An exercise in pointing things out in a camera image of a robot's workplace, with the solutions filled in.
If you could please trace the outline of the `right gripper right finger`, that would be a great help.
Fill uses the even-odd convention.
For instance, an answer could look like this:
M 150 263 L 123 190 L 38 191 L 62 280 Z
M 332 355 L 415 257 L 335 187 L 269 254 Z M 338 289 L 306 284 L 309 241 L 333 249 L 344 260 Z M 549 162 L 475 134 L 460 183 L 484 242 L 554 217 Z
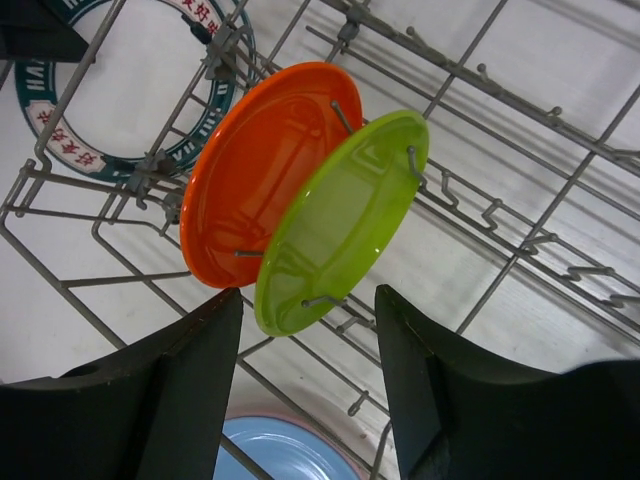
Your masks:
M 501 357 L 381 285 L 375 316 L 404 479 L 635 479 L 639 364 L 552 373 Z

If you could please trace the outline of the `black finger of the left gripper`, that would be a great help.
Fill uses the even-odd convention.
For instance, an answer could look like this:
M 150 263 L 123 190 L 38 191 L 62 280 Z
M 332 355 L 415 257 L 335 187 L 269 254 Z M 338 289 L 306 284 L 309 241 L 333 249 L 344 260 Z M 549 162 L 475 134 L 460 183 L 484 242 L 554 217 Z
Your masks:
M 1 59 L 78 63 L 88 43 L 52 1 L 1 1 Z

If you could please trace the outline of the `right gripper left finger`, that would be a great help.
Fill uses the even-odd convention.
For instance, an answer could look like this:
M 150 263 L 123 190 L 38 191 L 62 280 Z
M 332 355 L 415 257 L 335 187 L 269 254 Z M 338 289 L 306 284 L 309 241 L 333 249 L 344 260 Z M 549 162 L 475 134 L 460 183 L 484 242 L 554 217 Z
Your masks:
M 212 478 L 242 318 L 226 289 L 58 378 L 2 385 L 2 478 Z

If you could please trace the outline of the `light blue plastic plate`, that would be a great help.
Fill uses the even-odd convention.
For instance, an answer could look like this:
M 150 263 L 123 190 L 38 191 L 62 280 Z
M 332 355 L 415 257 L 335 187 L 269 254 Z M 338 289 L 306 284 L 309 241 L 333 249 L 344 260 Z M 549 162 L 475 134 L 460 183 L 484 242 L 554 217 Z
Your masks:
M 244 416 L 226 420 L 223 433 L 274 479 L 357 479 L 329 445 L 297 425 Z

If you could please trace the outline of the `lime green plastic plate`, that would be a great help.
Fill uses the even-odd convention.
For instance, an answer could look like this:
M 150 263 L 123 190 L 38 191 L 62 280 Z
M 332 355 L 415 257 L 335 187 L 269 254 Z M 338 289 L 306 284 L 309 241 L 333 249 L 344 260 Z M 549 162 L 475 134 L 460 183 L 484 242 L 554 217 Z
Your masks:
M 345 303 L 404 220 L 428 153 L 427 123 L 408 109 L 369 122 L 331 152 L 264 253 L 254 313 L 265 334 L 296 334 Z

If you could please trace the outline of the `orange plastic plate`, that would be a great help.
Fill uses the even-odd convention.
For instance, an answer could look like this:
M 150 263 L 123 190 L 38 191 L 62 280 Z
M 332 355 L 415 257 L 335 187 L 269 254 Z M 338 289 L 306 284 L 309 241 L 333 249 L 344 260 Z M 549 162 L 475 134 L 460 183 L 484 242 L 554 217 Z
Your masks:
M 216 127 L 188 182 L 180 244 L 190 272 L 219 289 L 254 283 L 298 191 L 362 125 L 354 80 L 329 63 L 286 67 L 251 89 Z

